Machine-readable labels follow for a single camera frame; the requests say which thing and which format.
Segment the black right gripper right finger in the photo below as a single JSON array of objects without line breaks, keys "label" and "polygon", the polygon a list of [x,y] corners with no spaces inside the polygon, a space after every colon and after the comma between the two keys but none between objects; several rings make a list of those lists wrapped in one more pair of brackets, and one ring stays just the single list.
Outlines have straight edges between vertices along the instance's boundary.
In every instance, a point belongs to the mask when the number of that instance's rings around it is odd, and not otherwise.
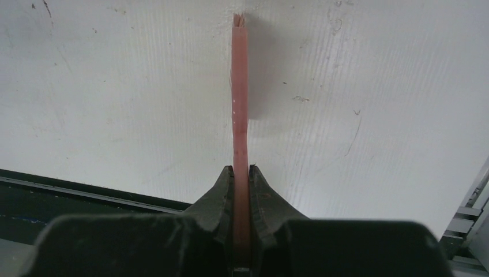
[{"label": "black right gripper right finger", "polygon": [[282,198],[256,165],[249,170],[251,223],[251,276],[291,276],[290,256],[284,225],[307,220]]}]

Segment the pink hand brush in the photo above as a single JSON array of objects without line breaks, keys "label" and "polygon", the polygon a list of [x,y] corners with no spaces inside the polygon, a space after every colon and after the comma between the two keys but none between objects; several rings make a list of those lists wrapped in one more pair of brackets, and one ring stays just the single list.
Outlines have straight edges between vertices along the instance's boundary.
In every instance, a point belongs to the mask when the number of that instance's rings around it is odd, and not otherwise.
[{"label": "pink hand brush", "polygon": [[233,14],[231,31],[231,97],[234,171],[233,251],[234,264],[251,263],[248,130],[248,31],[244,14]]}]

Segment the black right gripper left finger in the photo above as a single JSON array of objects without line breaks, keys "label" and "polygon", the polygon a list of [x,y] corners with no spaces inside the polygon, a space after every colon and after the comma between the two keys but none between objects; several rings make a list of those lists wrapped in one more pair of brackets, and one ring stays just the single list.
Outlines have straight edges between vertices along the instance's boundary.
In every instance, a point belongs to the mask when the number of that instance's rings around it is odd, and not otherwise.
[{"label": "black right gripper left finger", "polygon": [[191,250],[198,276],[232,276],[234,172],[225,166],[215,184],[183,216],[194,221]]}]

